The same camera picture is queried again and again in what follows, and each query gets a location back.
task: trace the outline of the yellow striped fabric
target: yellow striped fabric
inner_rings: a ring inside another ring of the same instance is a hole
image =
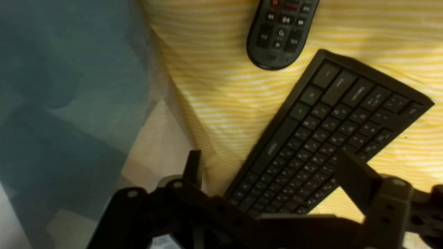
[[[443,181],[443,1],[323,0],[299,59],[277,71],[251,63],[245,41],[258,0],[144,0],[198,146],[211,193],[230,183],[319,48],[355,56],[436,105],[371,165],[421,189]],[[362,218],[335,190],[316,211]]]

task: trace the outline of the keyboard key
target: keyboard key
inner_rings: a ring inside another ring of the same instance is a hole
[[[315,163],[306,163],[304,170],[309,171],[309,172],[315,172],[319,168],[319,164]]]
[[[330,156],[335,152],[337,146],[330,143],[330,142],[326,142],[323,143],[323,146],[320,147],[320,152]]]
[[[299,2],[299,1],[287,1],[287,2],[286,2],[286,8],[287,8],[287,9],[298,11],[299,6],[301,6],[301,2]]]
[[[344,134],[353,134],[357,129],[359,124],[346,120],[338,129]]]
[[[240,183],[240,189],[248,192],[251,189],[252,183],[250,182],[243,182]]]
[[[310,12],[313,9],[312,4],[304,4],[302,5],[302,12]]]
[[[339,66],[326,62],[315,76],[313,82],[322,88],[327,88],[339,70]]]
[[[301,197],[306,197],[308,195],[310,195],[310,190],[306,189],[305,186],[302,186],[302,188],[299,188],[299,189],[297,190],[297,195],[301,196]]]
[[[284,27],[277,29],[277,35],[279,37],[286,37],[287,35],[287,30]]]
[[[338,132],[335,131],[331,138],[330,138],[330,142],[334,143],[334,145],[342,145],[346,139],[346,135],[344,135],[342,132]]]
[[[274,190],[270,190],[270,189],[265,190],[262,195],[262,201],[258,201],[258,203],[265,206],[268,203],[266,200],[274,199],[276,195],[277,195],[277,192],[274,192]]]
[[[266,188],[266,185],[268,185],[266,182],[258,181],[254,186],[255,186],[255,189],[263,190]]]
[[[295,24],[297,26],[305,26],[305,23],[306,23],[306,17],[298,17],[297,20],[295,20]]]
[[[304,117],[308,114],[309,112],[309,105],[304,103],[304,102],[297,102],[294,105],[294,107],[290,112],[290,116],[298,120],[304,120]]]
[[[274,20],[277,19],[276,12],[274,12],[274,11],[269,11],[269,12],[266,13],[266,19],[270,20],[270,22],[274,22]]]
[[[245,199],[241,200],[241,203],[240,203],[240,208],[241,208],[241,210],[248,210],[255,200],[256,200],[256,199],[252,197],[252,196],[245,196]]]
[[[297,121],[292,118],[286,118],[279,131],[273,135],[272,141],[269,141],[265,150],[261,153],[259,159],[254,164],[254,170],[262,172],[277,150],[283,146],[287,136],[290,136],[297,125]]]
[[[287,159],[284,157],[274,157],[274,160],[272,161],[272,167],[276,167],[276,168],[281,168],[283,165],[287,164]]]
[[[245,175],[245,181],[251,183],[255,182],[258,178],[259,178],[259,174],[254,171],[248,171],[248,174]]]
[[[279,6],[280,6],[280,1],[281,1],[281,0],[272,0],[270,4],[272,4],[273,8],[279,8]]]
[[[357,76],[355,73],[342,70],[334,80],[328,91],[323,95],[322,100],[328,105],[335,105],[356,78]]]
[[[284,177],[292,177],[295,174],[295,170],[291,167],[286,167],[284,170],[281,170],[281,175]]]
[[[312,110],[312,113],[320,118],[324,118],[330,110],[331,107],[328,105],[319,102]]]
[[[402,110],[402,114],[405,117],[409,117],[409,118],[416,118],[417,116],[420,116],[420,113],[423,113],[424,110],[424,106],[423,105],[418,105],[416,102],[410,103],[409,106],[406,106],[403,110]]]
[[[359,102],[371,91],[374,84],[366,78],[359,78],[357,82],[348,91],[344,102],[349,106],[357,106]]]
[[[292,156],[295,154],[295,150],[288,147],[288,146],[284,146],[280,152],[279,152],[279,156],[280,157],[284,157],[284,159],[291,159]]]
[[[295,136],[291,136],[287,146],[297,150],[304,145],[304,142]]]
[[[392,110],[393,113],[400,112],[400,109],[403,109],[407,105],[409,99],[399,95],[399,94],[393,94],[391,98],[388,98],[388,100],[385,102],[385,107]]]
[[[298,189],[302,183],[304,183],[304,181],[299,179],[298,177],[294,177],[294,178],[288,182],[288,185],[290,185],[291,188],[295,188],[295,189]]]
[[[309,152],[308,149],[301,149],[298,153],[297,153],[297,159],[305,161],[310,157],[312,152]]]
[[[341,146],[341,150],[356,152],[356,150],[357,150],[357,146],[351,145],[351,143],[345,143],[344,146]]]
[[[359,129],[362,134],[367,135],[367,136],[373,136],[378,129],[381,128],[380,124],[373,123],[373,121],[367,121],[362,125],[362,128]]]
[[[229,199],[229,201],[230,201],[233,206],[240,204],[240,199]]]
[[[304,165],[304,161],[302,160],[299,160],[299,159],[292,159],[290,163],[288,163],[288,167],[291,167],[291,168],[299,168],[299,167],[302,167]]]
[[[298,204],[299,203],[295,203],[295,201],[291,200],[284,207],[288,210],[288,212],[292,212],[297,208]]]
[[[344,120],[351,113],[351,107],[342,103],[338,103],[333,110],[333,116]]]
[[[341,121],[338,118],[330,116],[322,123],[322,127],[328,131],[334,131],[339,123]]]
[[[313,138],[310,138],[310,139],[308,139],[308,142],[305,143],[304,147],[310,150],[310,152],[315,152],[315,150],[317,150],[319,146],[320,146],[320,142],[313,139]]]
[[[258,197],[262,195],[262,190],[258,190],[258,189],[252,189],[251,192],[248,192],[248,196],[252,196],[252,197]]]
[[[385,142],[388,142],[391,138],[392,138],[392,131],[389,131],[389,129],[382,129],[382,131],[380,131],[380,134],[375,136],[375,141],[377,141],[378,143],[385,143]]]
[[[308,206],[299,206],[295,212],[297,214],[306,214],[309,211]]]
[[[363,123],[370,117],[370,112],[366,109],[356,109],[352,114],[351,114],[351,120],[356,121],[356,123]]]
[[[310,135],[310,129],[305,128],[305,127],[299,127],[297,131],[295,131],[295,136],[305,141],[308,139],[308,136]]]
[[[274,178],[273,174],[265,172],[265,174],[261,177],[261,181],[269,183],[269,182],[273,181],[273,178]]]
[[[380,123],[389,128],[396,128],[399,125],[400,117],[387,109],[378,109],[373,116],[371,120]]]
[[[309,192],[313,192],[317,186],[319,183],[316,183],[315,181],[306,181],[306,183],[304,185],[304,188]]]
[[[277,208],[276,208],[276,207],[273,207],[273,206],[268,206],[268,207],[265,208],[265,211],[266,211],[266,212],[276,212],[276,211],[277,211]]]
[[[327,160],[327,157],[323,156],[322,153],[316,153],[310,157],[310,160],[316,164],[323,164]]]
[[[301,100],[315,105],[316,100],[320,98],[322,91],[317,87],[308,87],[306,91],[304,92]]]
[[[298,172],[295,174],[295,178],[305,181],[305,179],[308,179],[308,178],[310,177],[310,174],[312,174],[312,172],[308,171],[308,170],[301,170],[301,171],[298,171]]]
[[[362,106],[375,110],[388,96],[391,91],[384,87],[377,87],[374,91],[370,92],[367,98],[364,98]]]
[[[378,150],[378,143],[375,143],[375,142],[370,142],[370,143],[367,143],[367,145],[363,147],[363,152],[364,152],[366,154],[369,154],[369,156],[375,154],[377,150]]]
[[[277,168],[277,167],[268,167],[266,168],[266,174],[273,175],[273,177],[277,175],[279,171],[280,171],[280,168]]]
[[[330,136],[330,131],[323,129],[323,128],[316,129],[313,134],[313,138],[320,142],[324,142],[328,136]]]
[[[357,147],[360,147],[364,142],[366,142],[366,136],[363,136],[362,134],[355,134],[349,138],[349,143]]]
[[[284,189],[281,189],[281,192],[287,195],[292,195],[295,192],[295,188],[292,188],[291,185],[287,185]]]
[[[305,120],[304,120],[304,123],[302,123],[302,125],[305,125],[305,127],[308,127],[308,128],[310,128],[310,129],[316,129],[316,127],[320,124],[320,118],[317,118],[316,116],[308,116]]]
[[[234,193],[233,193],[233,199],[243,199],[245,196],[245,192],[244,190],[240,190],[237,189]]]

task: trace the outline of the remote control button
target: remote control button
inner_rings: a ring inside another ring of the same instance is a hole
[[[312,8],[313,8],[312,4],[304,4],[302,5],[302,12],[310,12]]]
[[[291,31],[288,41],[287,41],[286,51],[295,52],[295,49],[298,48],[298,45],[301,42],[301,38],[302,38],[302,30]]]
[[[276,40],[273,42],[273,48],[280,49],[283,46],[283,41],[281,40]]]
[[[277,35],[279,35],[279,37],[286,37],[286,34],[287,34],[287,30],[286,30],[286,29],[280,27],[280,29],[277,30]]]
[[[270,22],[274,22],[274,20],[277,19],[277,13],[273,12],[273,11],[269,11],[269,12],[266,13],[266,19],[270,20]]]
[[[262,24],[258,45],[268,48],[273,35],[273,24]]]
[[[279,16],[279,23],[291,24],[294,22],[294,19],[295,17],[292,15],[283,13],[283,15]]]
[[[305,17],[298,17],[295,23],[297,23],[298,26],[305,26],[306,19],[305,19]]]

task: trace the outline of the yellow bedspread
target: yellow bedspread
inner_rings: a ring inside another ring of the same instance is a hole
[[[421,189],[443,182],[443,1],[322,0],[299,59],[277,71],[245,51],[256,0],[144,0],[198,146],[211,193],[223,193],[319,48],[355,56],[436,105],[370,164]],[[315,211],[362,218],[342,189]]]

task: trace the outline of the television remote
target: television remote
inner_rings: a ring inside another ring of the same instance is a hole
[[[248,34],[248,55],[263,69],[291,64],[302,52],[320,0],[261,0]]]

